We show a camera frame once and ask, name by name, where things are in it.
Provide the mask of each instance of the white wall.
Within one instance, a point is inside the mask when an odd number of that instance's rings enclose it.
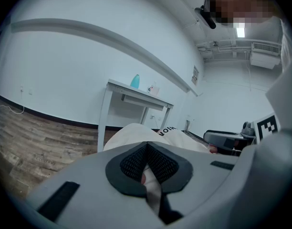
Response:
[[[147,49],[188,84],[192,85],[194,65],[203,74],[203,61],[193,42],[152,0],[23,0],[11,21],[35,18],[83,21],[116,32]],[[1,40],[5,43],[0,48],[0,95],[15,103],[48,115],[98,124],[108,79],[130,84],[139,74],[140,89],[146,90],[156,81],[159,97],[175,105],[168,125],[177,127],[180,123],[187,93],[115,48],[47,31],[9,32]],[[107,125],[138,122],[143,108],[123,103],[120,98],[113,96]],[[153,113],[160,126],[158,118],[164,113],[150,111],[148,115]],[[146,126],[156,128],[156,123],[147,119]]]
[[[205,64],[201,91],[193,106],[195,121],[190,131],[203,137],[207,130],[240,132],[246,121],[273,112],[265,93],[280,75],[273,70],[251,66],[251,91],[246,63],[212,62]]]

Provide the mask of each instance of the teal vase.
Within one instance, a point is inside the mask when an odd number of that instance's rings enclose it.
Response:
[[[140,85],[140,76],[137,74],[137,75],[133,78],[133,80],[132,80],[130,86],[132,86],[132,87],[138,89],[139,85]]]

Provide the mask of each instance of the ceiling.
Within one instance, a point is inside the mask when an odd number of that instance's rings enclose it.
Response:
[[[251,47],[252,41],[232,41],[238,39],[235,28],[224,27],[216,24],[216,28],[212,30],[205,25],[194,12],[195,8],[203,5],[204,0],[155,0],[166,10],[168,10],[173,17],[179,22],[182,30],[194,41],[196,50],[204,51],[205,49],[213,49],[213,41],[216,41],[219,47],[228,46],[232,44],[234,50],[239,47]],[[278,18],[271,18],[260,24],[252,24],[245,28],[245,39],[264,40],[269,42],[281,43],[282,41],[282,27]],[[201,53],[205,59],[209,59],[209,54]],[[232,58],[232,59],[247,59],[246,55],[241,53],[219,53],[215,58]]]

